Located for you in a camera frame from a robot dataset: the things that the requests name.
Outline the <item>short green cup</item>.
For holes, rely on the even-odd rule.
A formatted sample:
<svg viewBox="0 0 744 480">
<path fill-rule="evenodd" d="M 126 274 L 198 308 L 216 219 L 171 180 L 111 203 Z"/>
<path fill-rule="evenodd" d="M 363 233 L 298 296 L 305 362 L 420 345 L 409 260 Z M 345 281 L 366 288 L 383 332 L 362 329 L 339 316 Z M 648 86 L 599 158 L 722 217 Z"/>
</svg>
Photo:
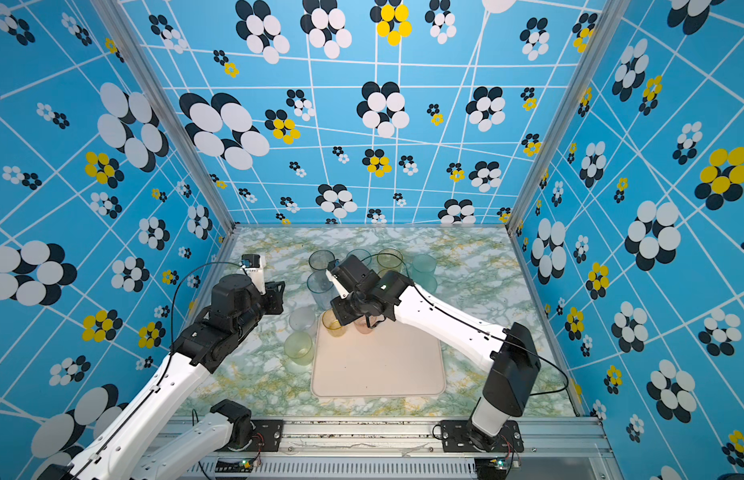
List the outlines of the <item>short green cup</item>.
<svg viewBox="0 0 744 480">
<path fill-rule="evenodd" d="M 295 364 L 310 365 L 314 359 L 313 337 L 304 331 L 293 332 L 284 342 L 284 352 Z"/>
</svg>

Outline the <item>short yellow cup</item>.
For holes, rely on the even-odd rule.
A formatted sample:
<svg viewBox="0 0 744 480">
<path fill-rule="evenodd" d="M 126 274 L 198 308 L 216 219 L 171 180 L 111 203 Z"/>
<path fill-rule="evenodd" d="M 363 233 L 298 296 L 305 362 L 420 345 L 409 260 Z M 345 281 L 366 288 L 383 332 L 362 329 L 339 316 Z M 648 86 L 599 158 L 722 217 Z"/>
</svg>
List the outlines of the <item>short yellow cup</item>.
<svg viewBox="0 0 744 480">
<path fill-rule="evenodd" d="M 333 337 L 342 337 L 346 332 L 346 327 L 340 323 L 331 309 L 322 314 L 321 322 L 324 329 Z"/>
</svg>

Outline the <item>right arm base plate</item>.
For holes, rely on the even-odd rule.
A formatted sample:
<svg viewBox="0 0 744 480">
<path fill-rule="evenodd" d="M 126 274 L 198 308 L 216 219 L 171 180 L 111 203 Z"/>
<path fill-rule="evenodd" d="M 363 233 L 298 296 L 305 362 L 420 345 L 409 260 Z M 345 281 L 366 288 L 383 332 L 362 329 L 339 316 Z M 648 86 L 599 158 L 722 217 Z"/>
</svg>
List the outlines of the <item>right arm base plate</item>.
<svg viewBox="0 0 744 480">
<path fill-rule="evenodd" d="M 514 420 L 504 423 L 497 435 L 490 436 L 468 420 L 442 420 L 434 430 L 446 453 L 523 453 L 524 442 Z"/>
</svg>

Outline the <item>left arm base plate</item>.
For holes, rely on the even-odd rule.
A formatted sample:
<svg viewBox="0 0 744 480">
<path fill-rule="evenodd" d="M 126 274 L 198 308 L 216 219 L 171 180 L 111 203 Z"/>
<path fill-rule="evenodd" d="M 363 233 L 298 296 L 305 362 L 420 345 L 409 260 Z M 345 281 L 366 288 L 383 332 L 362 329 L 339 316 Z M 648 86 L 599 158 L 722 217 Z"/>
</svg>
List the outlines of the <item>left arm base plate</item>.
<svg viewBox="0 0 744 480">
<path fill-rule="evenodd" d="M 273 453 L 280 449 L 285 421 L 255 419 L 238 422 L 225 449 L 236 452 Z"/>
</svg>

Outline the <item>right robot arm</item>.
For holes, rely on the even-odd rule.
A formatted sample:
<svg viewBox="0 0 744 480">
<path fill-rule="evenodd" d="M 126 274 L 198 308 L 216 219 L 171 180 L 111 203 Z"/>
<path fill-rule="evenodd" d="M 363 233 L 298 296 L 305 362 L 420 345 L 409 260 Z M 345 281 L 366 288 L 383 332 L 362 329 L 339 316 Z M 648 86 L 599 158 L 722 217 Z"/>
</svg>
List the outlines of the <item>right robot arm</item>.
<svg viewBox="0 0 744 480">
<path fill-rule="evenodd" d="M 487 373 L 466 428 L 473 449 L 495 448 L 506 422 L 523 415 L 541 370 L 529 329 L 518 322 L 504 327 L 480 320 L 400 272 L 378 275 L 354 255 L 332 260 L 325 274 L 339 292 L 331 307 L 341 324 L 382 316 L 450 345 Z"/>
</svg>

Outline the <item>short clear frosted cup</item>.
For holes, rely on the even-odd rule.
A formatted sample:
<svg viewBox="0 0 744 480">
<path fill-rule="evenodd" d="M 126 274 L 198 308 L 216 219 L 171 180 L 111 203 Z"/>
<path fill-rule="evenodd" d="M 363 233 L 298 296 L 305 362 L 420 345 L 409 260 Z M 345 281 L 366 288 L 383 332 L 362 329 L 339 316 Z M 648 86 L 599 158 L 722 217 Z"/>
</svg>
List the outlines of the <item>short clear frosted cup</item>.
<svg viewBox="0 0 744 480">
<path fill-rule="evenodd" d="M 307 333 L 313 337 L 318 330 L 318 319 L 313 307 L 300 307 L 289 316 L 289 326 L 295 332 Z"/>
</svg>

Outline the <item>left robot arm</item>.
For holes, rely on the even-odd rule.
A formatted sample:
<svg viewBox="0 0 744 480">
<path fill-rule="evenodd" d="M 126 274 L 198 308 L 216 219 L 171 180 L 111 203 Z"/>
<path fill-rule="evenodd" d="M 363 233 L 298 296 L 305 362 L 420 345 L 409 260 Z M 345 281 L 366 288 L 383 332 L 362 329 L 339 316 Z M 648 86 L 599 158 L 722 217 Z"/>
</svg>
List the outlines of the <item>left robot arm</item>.
<svg viewBox="0 0 744 480">
<path fill-rule="evenodd" d="M 149 448 L 186 401 L 253 332 L 263 317 L 284 311 L 285 283 L 266 282 L 254 269 L 224 276 L 211 303 L 172 345 L 157 375 L 93 442 L 65 464 L 52 463 L 43 479 L 177 479 L 222 448 L 253 447 L 266 440 L 251 411 L 223 400 L 184 434 Z"/>
</svg>

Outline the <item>short pink textured cup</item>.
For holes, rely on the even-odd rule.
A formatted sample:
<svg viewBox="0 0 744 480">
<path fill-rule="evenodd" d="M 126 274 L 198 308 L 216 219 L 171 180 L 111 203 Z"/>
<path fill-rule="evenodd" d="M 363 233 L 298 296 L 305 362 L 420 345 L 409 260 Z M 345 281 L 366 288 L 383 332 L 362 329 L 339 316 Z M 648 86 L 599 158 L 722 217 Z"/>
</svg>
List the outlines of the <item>short pink textured cup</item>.
<svg viewBox="0 0 744 480">
<path fill-rule="evenodd" d="M 379 321 L 379 318 L 375 316 L 372 316 L 372 317 L 361 316 L 360 318 L 354 321 L 354 326 L 361 334 L 366 335 L 374 331 L 378 321 Z"/>
</svg>

